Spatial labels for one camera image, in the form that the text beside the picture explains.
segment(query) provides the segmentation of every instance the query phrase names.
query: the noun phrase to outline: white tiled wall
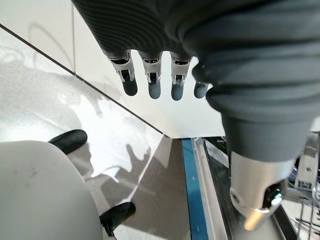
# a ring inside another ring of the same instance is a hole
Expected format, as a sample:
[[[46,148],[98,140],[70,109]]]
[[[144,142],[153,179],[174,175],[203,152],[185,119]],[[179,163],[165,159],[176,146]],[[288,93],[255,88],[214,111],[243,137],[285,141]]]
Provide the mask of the white tiled wall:
[[[0,24],[74,70],[70,0],[1,0]]]

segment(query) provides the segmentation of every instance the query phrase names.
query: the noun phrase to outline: robotic hand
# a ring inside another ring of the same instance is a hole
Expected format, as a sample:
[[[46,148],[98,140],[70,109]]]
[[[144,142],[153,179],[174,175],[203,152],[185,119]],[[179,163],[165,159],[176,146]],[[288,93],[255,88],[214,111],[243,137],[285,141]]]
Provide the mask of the robotic hand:
[[[171,52],[176,101],[191,56],[198,57],[194,95],[206,94],[221,112],[230,197],[246,216],[245,228],[255,229],[280,205],[293,162],[320,113],[320,1],[73,2],[130,96],[137,93],[131,49],[141,55],[153,99],[161,93],[163,51]]]

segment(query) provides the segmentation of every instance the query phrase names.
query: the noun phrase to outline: wire rack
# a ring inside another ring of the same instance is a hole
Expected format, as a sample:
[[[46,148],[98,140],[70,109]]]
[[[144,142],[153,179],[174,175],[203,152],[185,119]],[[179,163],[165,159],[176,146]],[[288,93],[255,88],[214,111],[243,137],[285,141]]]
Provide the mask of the wire rack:
[[[320,171],[318,166],[320,135],[319,132],[313,132],[311,135],[313,135],[310,137],[313,137],[312,141],[315,145],[309,149],[315,152],[314,160],[316,162],[312,183],[304,184],[303,187],[297,184],[294,186],[302,195],[300,216],[291,219],[295,223],[298,240],[320,240]]]

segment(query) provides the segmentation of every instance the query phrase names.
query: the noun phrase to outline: robotic finger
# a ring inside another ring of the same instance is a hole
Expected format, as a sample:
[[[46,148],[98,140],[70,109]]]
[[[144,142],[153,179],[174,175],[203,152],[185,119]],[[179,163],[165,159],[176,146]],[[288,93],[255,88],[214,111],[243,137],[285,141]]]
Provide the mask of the robotic finger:
[[[131,58],[131,51],[122,53],[105,53],[112,63],[116,73],[120,76],[124,92],[129,96],[134,96],[138,92],[135,78],[134,63]]]
[[[189,70],[191,58],[183,58],[177,53],[171,52],[171,97],[179,101],[184,94],[184,84]]]
[[[140,51],[139,54],[148,81],[149,96],[152,99],[158,99],[161,94],[160,75],[162,52],[146,53]]]

